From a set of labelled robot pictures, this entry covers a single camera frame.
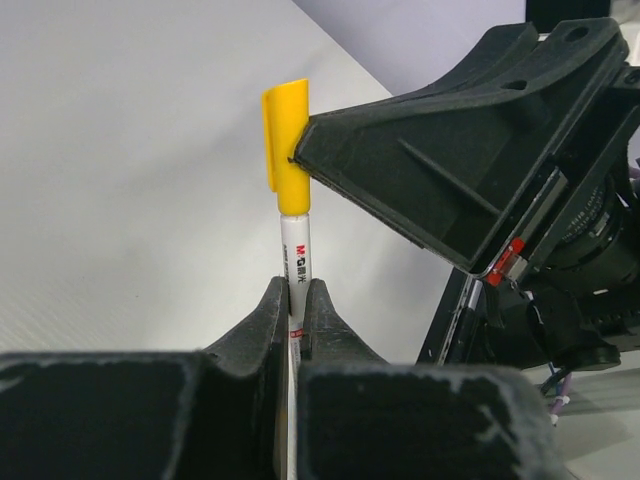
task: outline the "yellow marker cap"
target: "yellow marker cap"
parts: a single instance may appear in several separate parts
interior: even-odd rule
[[[267,150],[269,187],[278,194],[283,215],[309,212],[309,175],[290,159],[309,122],[309,81],[285,83],[262,95],[262,118]]]

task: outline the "red clip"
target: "red clip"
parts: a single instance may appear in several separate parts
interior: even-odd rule
[[[502,269],[505,264],[513,257],[514,255],[518,255],[524,249],[524,242],[521,238],[516,237],[511,241],[509,247],[504,251],[504,253],[500,256],[500,259],[496,262],[496,264],[491,269],[489,275],[485,277],[485,280],[489,285],[497,287],[502,279],[504,278],[504,274]]]

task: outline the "screw hole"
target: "screw hole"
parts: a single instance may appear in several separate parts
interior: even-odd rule
[[[505,90],[524,90],[527,88],[526,80],[514,80],[513,82],[505,83],[502,88]]]
[[[587,27],[574,28],[569,33],[567,33],[567,36],[564,37],[564,39],[567,42],[576,42],[581,38],[586,37],[587,33],[589,33],[589,29]]]

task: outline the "pen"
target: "pen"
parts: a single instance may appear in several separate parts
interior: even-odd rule
[[[278,85],[262,96],[269,187],[278,196],[284,274],[289,284],[289,341],[295,374],[300,365],[304,309],[311,281],[309,175],[290,159],[309,121],[309,82]]]

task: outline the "screw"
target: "screw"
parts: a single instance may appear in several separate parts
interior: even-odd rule
[[[624,78],[627,85],[635,85],[640,81],[640,70],[634,70]]]

